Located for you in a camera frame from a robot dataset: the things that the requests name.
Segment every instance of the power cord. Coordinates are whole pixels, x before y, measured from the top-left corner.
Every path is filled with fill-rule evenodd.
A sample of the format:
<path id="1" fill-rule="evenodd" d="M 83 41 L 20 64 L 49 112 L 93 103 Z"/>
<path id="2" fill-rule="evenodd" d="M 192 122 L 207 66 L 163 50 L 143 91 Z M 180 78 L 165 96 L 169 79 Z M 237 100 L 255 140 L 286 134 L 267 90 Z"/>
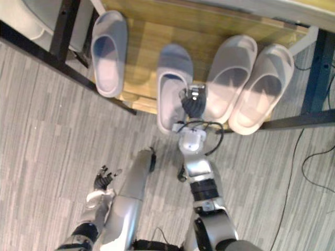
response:
<path id="1" fill-rule="evenodd" d="M 286 204 L 287 204 L 287 199 L 288 199 L 288 191 L 289 191 L 289 188 L 290 188 L 290 186 L 291 186 L 291 181 L 292 181 L 292 173 L 293 173 L 293 166 L 294 166 L 294 157 L 295 157 L 295 153 L 296 153 L 296 150 L 297 150 L 298 143 L 299 143 L 299 141 L 300 141 L 300 139 L 301 139 L 301 137 L 302 137 L 304 131 L 305 131 L 305 129 L 302 129 L 302 130 L 301 130 L 301 132 L 300 132 L 300 134 L 299 134 L 299 137 L 298 137 L 298 139 L 297 139 L 297 142 L 295 143 L 295 146 L 294 146 L 294 151 L 293 151 L 293 156 L 292 156 L 292 164 L 291 164 L 291 172 L 290 172 L 290 175 L 289 175 L 288 186 L 287 186 L 287 189 L 286 189 L 286 195 L 285 195 L 285 202 L 284 202 L 284 206 L 283 206 L 283 212 L 282 212 L 282 216 L 281 216 L 281 219 L 280 219 L 280 221 L 279 221 L 279 226 L 278 226 L 276 235 L 275 235 L 275 237 L 274 237 L 273 243 L 272 243 L 272 245 L 271 245 L 270 251 L 272 251 L 272 249 L 273 249 L 273 247 L 274 247 L 274 244 L 275 244 L 275 242 L 276 242 L 276 240 L 277 240 L 277 238 L 278 238 L 278 234 L 279 234 L 279 231 L 280 231 L 282 222 L 283 222 L 284 213 L 285 213 Z M 321 155 L 321 154 L 329 153 L 329 152 L 331 152 L 331 151 L 334 150 L 334 149 L 335 149 L 335 145 L 334 145 L 331 149 L 329 149 L 329 150 L 327 150 L 327 151 L 320 152 L 320 153 L 314 153 L 314 154 L 311 154 L 311 155 L 307 156 L 307 157 L 304 159 L 303 164 L 302 164 L 302 166 L 301 166 L 301 172 L 302 172 L 302 174 L 303 174 L 303 177 L 304 177 L 308 182 L 310 182 L 311 184 L 313 184 L 313 185 L 315 185 L 315 186 L 321 187 L 321 188 L 323 188 L 323 189 L 327 189 L 327 190 L 329 190 L 329 191 L 331 191 L 331 192 L 333 192 L 333 193 L 335 193 L 335 190 L 333 190 L 333 189 L 331 189 L 331 188 L 329 188 L 329 187 L 320 185 L 320 184 L 318 184 L 318 183 L 316 183 L 316 182 L 310 180 L 310 179 L 306 176 L 304 166 L 305 166 L 306 162 L 307 162 L 310 158 L 312 158 L 312 157 L 314 157 L 314 156 L 316 156 L 316 155 Z"/>
<path id="2" fill-rule="evenodd" d="M 277 232 L 276 232 L 276 235 L 274 237 L 274 240 L 273 240 L 273 243 L 271 245 L 271 248 L 270 248 L 270 251 L 272 251 L 273 247 L 274 247 L 274 244 L 276 243 L 276 240 L 277 240 L 277 237 L 278 237 L 278 234 L 279 234 L 279 230 L 281 229 L 281 225 L 283 223 L 283 218 L 284 218 L 284 213 L 285 213 L 285 209 L 286 209 L 286 204 L 287 204 L 287 198 L 288 198 L 288 191 L 289 191 L 289 188 L 291 186 L 291 181 L 292 181 L 292 173 L 293 173 L 293 163 L 294 163 L 294 157 L 295 157 L 295 153 L 297 151 L 297 147 L 298 147 L 298 143 L 300 141 L 300 138 L 302 137 L 303 135 L 303 132 L 304 132 L 305 129 L 302 129 L 300 134 L 299 134 L 299 137 L 298 137 L 298 140 L 297 142 L 295 143 L 295 146 L 294 146 L 294 151 L 293 151 L 293 156 L 292 156 L 292 164 L 291 164 L 291 171 L 289 173 L 289 179 L 288 179 L 288 186 L 287 186 L 287 189 L 286 189 L 286 195 L 285 195 L 285 202 L 284 202 L 284 206 L 283 206 L 283 212 L 282 212 L 282 216 L 281 216 L 281 219 L 279 221 L 279 226 L 278 226 L 278 229 L 277 229 Z"/>
<path id="3" fill-rule="evenodd" d="M 300 70 L 300 71 L 308 71 L 308 70 L 310 70 L 311 68 L 312 68 L 312 66 L 310 66 L 310 67 L 308 67 L 308 68 L 301 68 L 301 67 L 299 67 L 295 62 L 294 62 L 294 66 L 298 69 L 298 70 Z"/>
<path id="4" fill-rule="evenodd" d="M 157 227 L 155 228 L 155 230 L 153 231 L 153 234 L 152 234 L 152 237 L 151 237 L 151 241 L 153 241 L 153 238 L 155 237 L 155 234 L 156 234 L 156 230 L 157 230 L 157 229 L 162 233 L 162 236 L 163 236 L 163 239 L 165 240 L 165 242 L 166 242 L 168 245 L 170 245 L 170 243 L 166 240 L 166 237 L 165 237 L 165 235 L 164 235 L 163 230 L 162 230 L 159 226 L 157 226 Z"/>
<path id="5" fill-rule="evenodd" d="M 331 106 L 330 106 L 330 88 L 331 88 L 331 85 L 335 82 L 335 74 L 333 76 L 333 78 L 331 79 L 330 81 L 330 84 L 327 88 L 327 92 L 326 92 L 326 95 L 327 95 L 327 100 L 328 100 L 328 108 L 331 109 Z"/>
<path id="6" fill-rule="evenodd" d="M 333 189 L 331 189 L 331 188 L 329 188 L 329 187 L 326 187 L 326 186 L 317 184 L 317 183 L 315 183 L 314 181 L 311 181 L 311 180 L 306 176 L 304 166 L 305 166 L 306 162 L 307 162 L 310 158 L 312 158 L 312 157 L 314 157 L 314 156 L 316 156 L 316 155 L 321 155 L 321 154 L 329 153 L 329 152 L 333 151 L 334 149 L 335 149 L 335 145 L 334 145 L 331 149 L 329 149 L 329 150 L 327 150 L 327 151 L 320 152 L 320 153 L 314 153 L 314 154 L 309 155 L 307 158 L 305 158 L 305 160 L 304 160 L 304 162 L 303 162 L 303 164 L 302 164 L 302 166 L 301 166 L 301 172 L 303 173 L 303 177 L 304 177 L 309 183 L 311 183 L 311 184 L 313 184 L 313 185 L 315 185 L 315 186 L 321 187 L 321 188 L 323 188 L 323 189 L 327 189 L 328 191 L 331 191 L 331 192 L 333 192 L 333 193 L 335 193 L 335 190 L 333 190 Z"/>

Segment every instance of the black metal frame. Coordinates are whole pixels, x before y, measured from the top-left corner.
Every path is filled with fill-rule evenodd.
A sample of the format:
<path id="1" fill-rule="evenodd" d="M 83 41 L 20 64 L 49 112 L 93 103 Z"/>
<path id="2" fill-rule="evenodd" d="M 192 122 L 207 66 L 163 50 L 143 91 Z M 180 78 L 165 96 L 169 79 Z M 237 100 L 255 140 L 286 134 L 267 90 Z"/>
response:
<path id="1" fill-rule="evenodd" d="M 1 20 L 0 41 L 43 63 L 68 79 L 75 81 L 79 85 L 99 95 L 99 97 L 136 115 L 137 112 L 126 106 L 121 100 L 101 96 L 92 81 L 65 63 L 79 2 L 78 0 L 63 0 L 51 42 L 50 52 L 30 41 Z"/>
<path id="2" fill-rule="evenodd" d="M 63 0 L 51 42 L 50 52 L 45 51 L 35 43 L 31 42 L 2 21 L 0 21 L 0 39 L 17 50 L 58 71 L 65 77 L 98 94 L 96 86 L 92 81 L 65 64 L 79 3 L 80 1 L 77 0 Z M 91 33 L 92 26 L 90 26 L 88 36 Z M 260 130 L 335 126 L 335 109 L 322 111 L 323 103 L 327 95 L 334 50 L 335 34 L 320 30 L 300 115 L 265 122 Z M 118 99 L 105 99 L 134 115 L 136 114 L 135 110 L 129 108 Z"/>

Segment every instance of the black cable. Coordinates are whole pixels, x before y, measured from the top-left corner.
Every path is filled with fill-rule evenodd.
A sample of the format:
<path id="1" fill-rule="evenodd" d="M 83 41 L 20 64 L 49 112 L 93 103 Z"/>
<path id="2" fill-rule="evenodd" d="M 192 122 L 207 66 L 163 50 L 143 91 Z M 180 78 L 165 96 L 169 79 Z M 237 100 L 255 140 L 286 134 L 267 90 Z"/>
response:
<path id="1" fill-rule="evenodd" d="M 312 158 L 312 157 L 314 157 L 314 156 L 316 156 L 316 155 L 321 155 L 321 154 L 329 153 L 329 152 L 331 152 L 331 151 L 334 150 L 334 149 L 335 149 L 335 145 L 334 145 L 331 149 L 329 149 L 329 150 L 327 150 L 327 151 L 320 152 L 320 153 L 314 153 L 314 154 L 309 155 L 307 158 L 305 158 L 305 160 L 304 160 L 304 162 L 303 162 L 303 164 L 302 164 L 302 166 L 301 166 L 301 172 L 303 173 L 303 177 L 304 177 L 309 183 L 311 183 L 311 184 L 313 184 L 313 185 L 315 185 L 315 186 L 318 186 L 318 187 L 322 187 L 323 189 L 327 189 L 327 190 L 329 190 L 329 191 L 331 191 L 331 192 L 333 192 L 333 193 L 335 193 L 335 190 L 333 190 L 333 189 L 331 189 L 331 188 L 329 188 L 329 187 L 326 187 L 326 186 L 317 184 L 317 183 L 315 183 L 314 181 L 311 181 L 311 180 L 306 176 L 306 173 L 305 173 L 305 170 L 304 170 L 304 166 L 305 166 L 305 163 L 306 163 L 310 158 Z"/>
<path id="2" fill-rule="evenodd" d="M 279 221 L 279 226 L 278 226 L 278 229 L 277 229 L 277 232 L 276 232 L 276 235 L 273 239 L 273 243 L 271 245 L 271 248 L 270 248 L 270 251 L 272 251 L 273 247 L 274 247 L 274 244 L 276 243 L 276 240 L 277 240 L 277 237 L 278 237 L 278 234 L 279 234 L 279 231 L 281 229 L 281 225 L 283 223 L 283 218 L 284 218 L 284 213 L 285 213 L 285 209 L 286 209 L 286 204 L 287 204 L 287 198 L 288 198 L 288 191 L 289 191 L 289 188 L 291 186 L 291 181 L 292 181 L 292 173 L 293 173 L 293 164 L 294 164 L 294 157 L 295 157 L 295 153 L 297 151 L 297 147 L 298 147 L 298 143 L 300 141 L 300 138 L 302 137 L 303 135 L 303 132 L 304 132 L 305 129 L 302 129 L 300 134 L 299 134 L 299 137 L 298 137 L 298 140 L 297 142 L 295 143 L 295 146 L 294 146 L 294 151 L 293 151 L 293 156 L 292 156 L 292 164 L 291 164 L 291 172 L 289 174 L 289 180 L 288 180 L 288 186 L 287 186 L 287 189 L 286 189 L 286 196 L 285 196 L 285 202 L 284 202 L 284 206 L 283 206 L 283 212 L 282 212 L 282 216 L 281 216 L 281 219 Z"/>
<path id="3" fill-rule="evenodd" d="M 153 241 L 153 238 L 155 237 L 155 234 L 156 234 L 156 230 L 159 230 L 159 231 L 161 231 L 161 233 L 162 233 L 162 235 L 163 235 L 163 239 L 165 240 L 165 242 L 168 244 L 168 245 L 170 245 L 170 243 L 166 240 L 166 238 L 165 238 L 165 235 L 164 235 L 164 232 L 163 232 L 163 230 L 158 226 L 158 227 L 156 227 L 155 228 L 155 230 L 153 231 L 153 234 L 152 234 L 152 237 L 151 237 L 151 241 Z"/>
<path id="4" fill-rule="evenodd" d="M 334 81 L 334 78 L 335 78 L 335 74 L 333 76 L 333 78 L 331 79 L 330 83 L 329 83 L 329 86 L 327 88 L 327 91 L 326 91 L 326 95 L 327 95 L 327 100 L 328 100 L 328 108 L 331 109 L 331 106 L 330 106 L 330 88 L 331 88 L 331 85 Z"/>
<path id="5" fill-rule="evenodd" d="M 209 152 L 205 153 L 206 156 L 209 156 L 210 154 L 212 154 L 213 152 L 215 152 L 215 151 L 220 147 L 222 141 L 224 140 L 224 136 L 225 136 L 225 130 L 224 130 L 224 127 L 222 126 L 222 124 L 220 124 L 220 123 L 218 123 L 218 122 L 209 122 L 208 125 L 206 125 L 206 128 L 205 128 L 205 129 L 207 129 L 207 127 L 208 127 L 209 125 L 211 125 L 211 124 L 216 124 L 216 125 L 218 125 L 218 126 L 221 127 L 221 129 L 220 129 L 220 133 L 221 133 L 221 135 L 220 135 L 220 139 L 219 139 L 219 142 L 217 143 L 217 145 L 216 145 L 212 150 L 210 150 Z"/>
<path id="6" fill-rule="evenodd" d="M 294 166 L 294 157 L 295 157 L 295 153 L 296 153 L 296 150 L 297 150 L 298 143 L 299 143 L 299 141 L 300 141 L 300 138 L 301 138 L 302 135 L 303 135 L 304 130 L 305 130 L 305 129 L 302 129 L 302 130 L 301 130 L 300 135 L 299 135 L 299 137 L 298 137 L 298 140 L 297 140 L 297 142 L 295 143 L 295 146 L 294 146 L 294 151 L 293 151 L 293 156 L 292 156 L 291 173 L 290 173 L 290 175 L 289 175 L 289 182 L 288 182 L 288 186 L 287 186 L 287 190 L 286 190 L 286 196 L 285 196 L 285 202 L 284 202 L 283 212 L 282 212 L 282 216 L 281 216 L 281 219 L 280 219 L 280 222 L 279 222 L 278 230 L 277 230 L 276 235 L 275 235 L 275 237 L 274 237 L 274 240 L 273 240 L 273 243 L 272 243 L 272 245 L 271 245 L 270 251 L 272 251 L 272 249 L 273 249 L 273 247 L 274 247 L 274 244 L 275 244 L 275 242 L 276 242 L 276 239 L 277 239 L 278 234 L 279 234 L 279 231 L 280 231 L 280 227 L 281 227 L 282 222 L 283 222 L 284 213 L 285 213 L 286 204 L 287 204 L 287 198 L 288 198 L 288 191 L 289 191 L 289 188 L 290 188 L 290 186 L 291 186 L 291 181 L 292 181 L 292 173 L 293 173 L 293 166 Z M 334 150 L 334 149 L 335 149 L 335 145 L 334 145 L 331 149 L 329 149 L 329 150 L 327 150 L 327 151 L 320 152 L 320 153 L 314 153 L 314 154 L 311 154 L 311 155 L 307 156 L 307 157 L 304 159 L 303 164 L 302 164 L 302 166 L 301 166 L 301 172 L 303 173 L 303 177 L 304 177 L 308 182 L 310 182 L 311 184 L 313 184 L 313 185 L 315 185 L 315 186 L 321 187 L 321 188 L 323 188 L 323 189 L 327 189 L 327 190 L 329 190 L 329 191 L 331 191 L 331 192 L 333 192 L 333 193 L 335 193 L 335 190 L 333 190 L 333 189 L 331 189 L 331 188 L 329 188 L 329 187 L 326 187 L 326 186 L 323 186 L 323 185 L 320 185 L 320 184 L 317 184 L 317 183 L 311 181 L 311 180 L 306 176 L 306 174 L 305 174 L 304 166 L 305 166 L 305 163 L 306 163 L 310 158 L 312 158 L 312 157 L 314 157 L 314 156 L 316 156 L 316 155 L 321 155 L 321 154 L 329 153 L 329 152 L 331 152 L 331 151 Z"/>
<path id="7" fill-rule="evenodd" d="M 297 64 L 294 62 L 294 66 L 298 69 L 298 70 L 300 70 L 300 71 L 308 71 L 308 70 L 310 70 L 311 68 L 312 68 L 312 66 L 310 66 L 310 67 L 308 67 L 308 68 L 300 68 L 299 66 L 297 66 Z"/>

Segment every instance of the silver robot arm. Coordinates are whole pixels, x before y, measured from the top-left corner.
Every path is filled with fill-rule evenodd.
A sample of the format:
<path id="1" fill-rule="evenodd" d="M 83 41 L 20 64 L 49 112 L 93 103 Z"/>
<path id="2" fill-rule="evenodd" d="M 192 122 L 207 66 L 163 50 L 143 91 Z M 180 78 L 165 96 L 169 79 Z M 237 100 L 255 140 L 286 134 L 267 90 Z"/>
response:
<path id="1" fill-rule="evenodd" d="M 173 127 L 173 131 L 180 134 L 178 146 L 184 156 L 184 180 L 189 182 L 194 198 L 194 212 L 184 250 L 261 251 L 247 241 L 238 240 L 236 228 L 225 207 L 220 174 L 206 157 L 213 150 L 204 152 L 206 129 L 213 124 L 200 118 L 205 107 L 204 96 L 204 87 L 197 86 L 181 93 L 184 110 L 191 120 L 186 124 L 176 123 Z"/>
<path id="2" fill-rule="evenodd" d="M 105 224 L 105 217 L 115 196 L 107 190 L 113 180 L 112 173 L 106 175 L 108 168 L 103 166 L 94 180 L 94 191 L 86 197 L 86 205 L 81 219 L 70 237 L 56 250 L 91 251 Z"/>

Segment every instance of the slide sandal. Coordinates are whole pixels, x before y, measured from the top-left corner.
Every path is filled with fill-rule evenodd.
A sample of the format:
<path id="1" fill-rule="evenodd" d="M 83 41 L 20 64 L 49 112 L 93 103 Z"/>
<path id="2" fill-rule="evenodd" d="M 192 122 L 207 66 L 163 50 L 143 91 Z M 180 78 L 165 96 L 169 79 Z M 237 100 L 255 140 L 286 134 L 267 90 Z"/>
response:
<path id="1" fill-rule="evenodd" d="M 179 92 L 193 82 L 193 63 L 187 51 L 169 44 L 160 54 L 157 68 L 157 124 L 169 134 L 172 126 L 186 118 Z"/>
<path id="2" fill-rule="evenodd" d="M 264 48 L 236 102 L 229 126 L 242 135 L 255 132 L 283 95 L 293 71 L 294 61 L 288 49 L 280 44 Z"/>
<path id="3" fill-rule="evenodd" d="M 120 12 L 103 13 L 95 22 L 91 54 L 98 92 L 118 96 L 124 85 L 127 23 Z"/>
<path id="4" fill-rule="evenodd" d="M 244 85 L 250 77 L 257 56 L 257 44 L 246 35 L 227 39 L 218 49 L 206 87 L 206 121 L 225 123 Z"/>

